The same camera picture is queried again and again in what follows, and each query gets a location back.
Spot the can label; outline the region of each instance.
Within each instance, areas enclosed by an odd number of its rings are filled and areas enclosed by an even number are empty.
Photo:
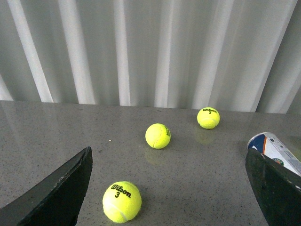
[[[275,134],[268,132],[257,134],[249,140],[247,148],[256,149],[301,176],[301,162],[287,149]]]

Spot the yellow tennis ball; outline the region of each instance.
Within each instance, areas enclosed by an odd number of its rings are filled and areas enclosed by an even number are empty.
[[[103,211],[116,223],[132,220],[138,214],[141,204],[138,188],[128,181],[110,185],[103,196]]]
[[[205,107],[198,112],[198,123],[205,129],[213,129],[220,122],[220,114],[212,107]]]
[[[153,148],[161,149],[169,144],[169,129],[160,123],[152,124],[145,133],[146,142]]]

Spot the black plastic jaw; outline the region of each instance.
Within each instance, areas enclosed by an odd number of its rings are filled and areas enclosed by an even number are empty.
[[[253,148],[246,171],[269,226],[301,226],[301,177]]]
[[[0,209],[0,226],[76,225],[88,189],[92,164],[92,150],[87,147]]]

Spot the gray countertop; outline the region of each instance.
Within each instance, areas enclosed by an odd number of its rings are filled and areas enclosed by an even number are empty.
[[[93,170],[79,226],[116,225],[102,197],[130,181],[143,199],[126,225],[266,226],[245,169],[248,140],[272,132],[301,159],[301,117],[219,111],[212,130],[198,110],[0,101],[0,207],[13,201],[87,146]],[[156,122],[171,131],[156,150],[145,141]]]

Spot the white corrugated wall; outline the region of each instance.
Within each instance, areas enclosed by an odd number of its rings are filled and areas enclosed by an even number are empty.
[[[297,0],[1,0],[0,100],[301,114]]]

